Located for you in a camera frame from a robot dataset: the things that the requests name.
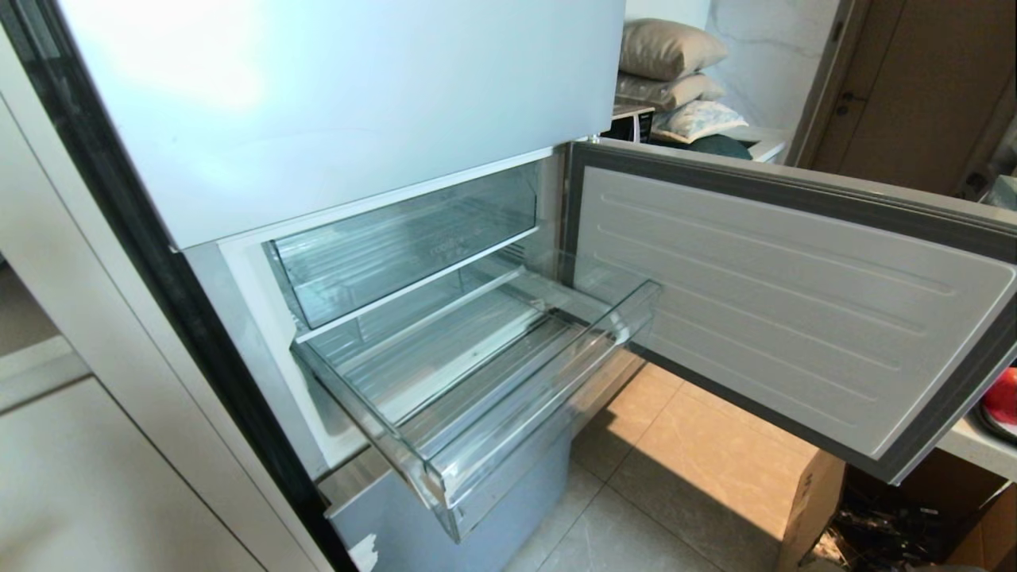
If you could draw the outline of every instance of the wooden door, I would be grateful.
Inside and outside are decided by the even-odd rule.
[[[1000,105],[1013,115],[1014,6],[872,2],[812,168],[953,193]]]

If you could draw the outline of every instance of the wall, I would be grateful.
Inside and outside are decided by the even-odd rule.
[[[706,73],[751,125],[793,135],[838,0],[713,0],[706,30],[730,55]]]
[[[706,27],[710,0],[627,0],[625,19],[660,18]]]

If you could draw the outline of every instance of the floor tile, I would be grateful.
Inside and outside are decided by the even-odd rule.
[[[723,399],[706,391],[705,389],[700,388],[696,384],[690,384],[690,383],[682,384],[681,388],[678,391],[684,395],[687,395],[689,397],[692,397],[697,401],[700,401],[702,403],[705,403],[713,407],[714,409],[717,409],[718,411],[724,413],[725,415],[731,417],[732,419],[735,419],[739,422],[749,425],[757,433],[761,433],[766,437],[773,439],[780,445],[783,445],[784,447],[790,449],[791,451],[799,455],[803,455],[805,457],[809,457],[810,459],[813,458],[814,455],[816,455],[816,451],[818,449],[816,448],[815,445],[809,443],[807,441],[802,441],[797,437],[794,437],[793,435],[787,433],[786,431],[778,427],[777,425],[774,425],[769,421],[766,421],[764,419],[761,419],[760,417],[757,417],[756,415],[753,415],[752,413],[745,411],[744,409],[741,409],[737,405],[734,405],[728,401],[724,401]]]
[[[576,437],[573,459],[607,480],[683,383],[648,364]]]
[[[534,572],[564,537],[603,482],[574,462],[569,463],[564,495],[504,568],[505,572]]]
[[[617,493],[604,488],[540,572],[721,572]]]
[[[809,461],[679,392],[608,484],[724,570],[770,572]]]

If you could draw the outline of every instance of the lower freezer drawer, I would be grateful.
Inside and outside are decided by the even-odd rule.
[[[649,329],[653,282],[583,261],[494,253],[293,347],[460,540],[607,388]],[[582,288],[555,280],[582,268]]]

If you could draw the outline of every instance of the freezer compartment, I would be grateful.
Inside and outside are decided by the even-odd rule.
[[[462,539],[607,389],[659,286],[561,252],[498,251],[294,344],[294,353]]]
[[[290,310],[311,330],[536,227],[529,163],[265,244]]]

